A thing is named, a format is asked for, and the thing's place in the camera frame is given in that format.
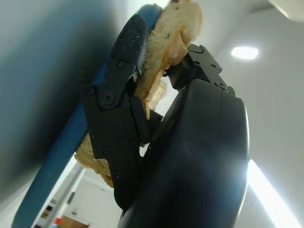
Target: ceiling light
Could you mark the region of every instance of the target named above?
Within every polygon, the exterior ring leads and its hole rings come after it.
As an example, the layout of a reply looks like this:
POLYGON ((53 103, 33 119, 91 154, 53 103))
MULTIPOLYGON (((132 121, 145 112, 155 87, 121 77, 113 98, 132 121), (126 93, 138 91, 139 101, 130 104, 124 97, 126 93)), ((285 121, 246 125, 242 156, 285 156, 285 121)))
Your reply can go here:
POLYGON ((253 47, 235 47, 231 54, 242 59, 254 59, 258 55, 258 49, 253 47))
POLYGON ((301 228, 298 220, 253 160, 248 164, 247 181, 275 227, 301 228))

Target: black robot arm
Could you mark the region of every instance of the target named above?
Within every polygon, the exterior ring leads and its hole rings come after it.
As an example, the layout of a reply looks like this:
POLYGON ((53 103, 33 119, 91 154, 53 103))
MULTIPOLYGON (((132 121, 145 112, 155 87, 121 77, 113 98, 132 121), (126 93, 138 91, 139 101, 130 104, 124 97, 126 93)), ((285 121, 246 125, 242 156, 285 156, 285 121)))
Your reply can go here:
POLYGON ((174 103, 163 119, 152 112, 146 120, 133 92, 147 37, 143 18, 133 16, 112 49, 103 82, 81 92, 94 156, 109 162, 123 209, 118 227, 231 227, 247 186, 245 106, 210 53, 190 45, 166 72, 179 90, 174 103), (139 146, 146 143, 142 158, 139 146))

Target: metal bracket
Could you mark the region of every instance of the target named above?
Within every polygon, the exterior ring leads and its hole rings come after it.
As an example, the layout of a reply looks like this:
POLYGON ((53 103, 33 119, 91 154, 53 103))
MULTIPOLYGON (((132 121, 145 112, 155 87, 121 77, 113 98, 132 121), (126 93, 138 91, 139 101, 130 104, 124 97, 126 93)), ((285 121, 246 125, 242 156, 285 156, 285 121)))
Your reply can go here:
POLYGON ((193 79, 201 79, 235 95, 234 90, 219 76, 221 71, 218 62, 204 46, 191 44, 184 59, 178 65, 171 66, 166 73, 175 89, 183 88, 193 79))

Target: bolt head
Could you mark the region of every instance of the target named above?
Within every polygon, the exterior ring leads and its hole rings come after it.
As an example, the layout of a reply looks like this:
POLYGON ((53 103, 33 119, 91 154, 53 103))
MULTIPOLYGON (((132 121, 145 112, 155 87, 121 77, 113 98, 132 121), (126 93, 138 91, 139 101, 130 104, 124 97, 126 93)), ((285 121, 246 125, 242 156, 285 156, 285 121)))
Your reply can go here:
POLYGON ((102 150, 103 155, 109 155, 111 153, 111 147, 104 146, 102 150))
POLYGON ((124 68, 125 68, 125 63, 122 62, 122 61, 119 61, 119 62, 117 63, 117 67, 118 67, 118 69, 124 69, 124 68))
POLYGON ((88 87, 85 92, 87 95, 92 96, 95 94, 95 88, 93 86, 88 87))
POLYGON ((111 105, 115 101, 115 95, 111 91, 104 91, 102 94, 101 102, 104 105, 111 105))
POLYGON ((115 177, 116 179, 120 178, 120 172, 114 173, 114 177, 115 177))
POLYGON ((125 161, 125 163, 127 165, 131 165, 132 164, 132 159, 131 158, 127 158, 127 160, 125 161))
POLYGON ((130 145, 131 147, 136 146, 136 139, 130 139, 129 145, 130 145))

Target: bread slice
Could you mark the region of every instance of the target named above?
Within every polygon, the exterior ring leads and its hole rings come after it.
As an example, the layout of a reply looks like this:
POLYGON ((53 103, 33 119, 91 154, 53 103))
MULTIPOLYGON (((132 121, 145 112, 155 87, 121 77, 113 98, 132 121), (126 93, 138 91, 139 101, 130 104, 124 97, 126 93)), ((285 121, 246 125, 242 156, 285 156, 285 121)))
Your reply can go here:
MULTIPOLYGON (((187 46, 198 36, 201 25, 202 13, 196 3, 173 3, 161 13, 148 38, 144 72, 135 91, 146 109, 147 118, 150 117, 149 102, 159 88, 163 73, 170 65, 181 62, 187 54, 187 46)), ((113 187, 109 164, 105 159, 94 159, 89 134, 78 147, 75 158, 113 187)))
POLYGON ((166 94, 167 92, 167 83, 164 81, 160 81, 160 85, 158 86, 152 100, 149 102, 150 110, 155 110, 156 105, 159 100, 166 94))

